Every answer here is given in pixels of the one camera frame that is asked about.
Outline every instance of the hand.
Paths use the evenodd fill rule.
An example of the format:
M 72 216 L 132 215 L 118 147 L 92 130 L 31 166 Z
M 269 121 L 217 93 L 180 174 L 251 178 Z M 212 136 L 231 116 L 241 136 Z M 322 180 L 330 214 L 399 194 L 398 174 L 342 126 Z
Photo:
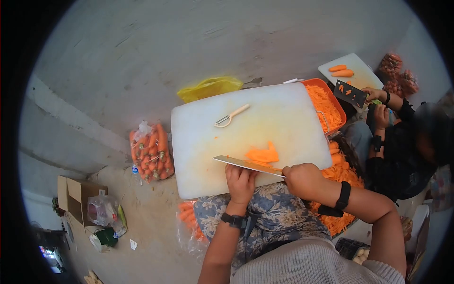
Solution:
M 365 92 L 366 94 L 369 94 L 369 96 L 366 99 L 366 102 L 370 102 L 372 100 L 379 100 L 381 102 L 386 102 L 386 92 L 383 90 L 377 90 L 377 89 L 367 87 L 367 88 L 361 89 L 361 91 Z
M 228 191 L 232 199 L 230 202 L 247 207 L 255 189 L 255 177 L 258 172 L 240 168 L 231 164 L 226 166 Z
M 314 200 L 317 193 L 325 187 L 325 184 L 330 182 L 325 179 L 319 168 L 316 165 L 296 164 L 291 168 L 285 167 L 282 169 L 284 181 L 287 183 L 289 191 L 306 200 Z
M 385 130 L 390 125 L 390 111 L 386 105 L 377 105 L 374 111 L 375 128 L 377 130 Z

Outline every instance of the white knit sweater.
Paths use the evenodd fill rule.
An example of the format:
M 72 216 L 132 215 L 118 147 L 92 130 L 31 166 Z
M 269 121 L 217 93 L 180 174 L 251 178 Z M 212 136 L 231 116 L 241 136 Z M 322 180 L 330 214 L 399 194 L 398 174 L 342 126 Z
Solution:
M 303 238 L 285 244 L 240 267 L 232 284 L 399 283 L 404 277 L 380 261 L 362 265 L 339 255 L 332 242 Z

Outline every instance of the orange container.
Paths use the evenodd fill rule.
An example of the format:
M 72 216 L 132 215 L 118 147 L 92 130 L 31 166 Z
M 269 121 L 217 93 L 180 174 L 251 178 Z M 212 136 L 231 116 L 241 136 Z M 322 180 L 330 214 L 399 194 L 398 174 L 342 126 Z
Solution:
M 328 97 L 330 98 L 331 103 L 334 104 L 334 106 L 340 113 L 340 126 L 336 127 L 335 129 L 330 129 L 330 131 L 326 134 L 326 136 L 333 134 L 334 132 L 339 130 L 339 128 L 344 126 L 345 122 L 347 122 L 347 116 L 345 115 L 344 110 L 342 109 L 341 105 L 337 101 L 336 97 L 333 95 L 333 92 L 331 92 L 328 85 L 322 79 L 319 79 L 319 78 L 309 79 L 306 81 L 302 81 L 301 83 L 303 83 L 304 86 L 319 86 L 319 87 L 323 88 L 323 90 L 328 94 Z

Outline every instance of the yellow plastic bag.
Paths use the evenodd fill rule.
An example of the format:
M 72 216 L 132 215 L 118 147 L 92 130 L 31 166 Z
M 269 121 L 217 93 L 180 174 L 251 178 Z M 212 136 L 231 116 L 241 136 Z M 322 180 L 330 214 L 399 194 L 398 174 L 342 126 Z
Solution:
M 187 104 L 215 95 L 238 91 L 243 82 L 233 77 L 209 78 L 200 82 L 192 88 L 185 88 L 178 91 L 178 96 Z

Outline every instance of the white cutting board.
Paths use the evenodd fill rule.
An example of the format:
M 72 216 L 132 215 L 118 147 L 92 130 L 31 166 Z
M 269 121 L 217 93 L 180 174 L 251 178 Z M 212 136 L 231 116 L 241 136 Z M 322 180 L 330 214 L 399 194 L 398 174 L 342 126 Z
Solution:
M 333 77 L 331 74 L 333 72 L 328 71 L 329 68 L 345 64 L 347 65 L 347 69 L 352 69 L 355 73 L 351 77 Z M 348 55 L 342 56 L 338 59 L 320 65 L 318 70 L 331 82 L 333 85 L 336 85 L 337 80 L 341 80 L 343 82 L 351 81 L 351 85 L 357 89 L 362 89 L 365 87 L 371 87 L 374 89 L 383 88 L 383 83 L 378 79 L 372 69 L 364 63 L 356 54 L 350 53 Z M 364 104 L 363 108 L 360 109 L 357 106 L 353 106 L 358 112 L 363 112 L 367 105 Z
M 246 111 L 225 128 L 214 123 L 242 105 Z M 301 83 L 240 90 L 198 100 L 172 110 L 172 145 L 178 193 L 182 199 L 228 192 L 225 163 L 212 157 L 229 155 L 247 159 L 252 146 L 267 149 L 272 141 L 279 154 L 276 168 L 314 163 L 320 169 L 332 164 L 306 88 Z M 282 181 L 260 173 L 255 186 Z

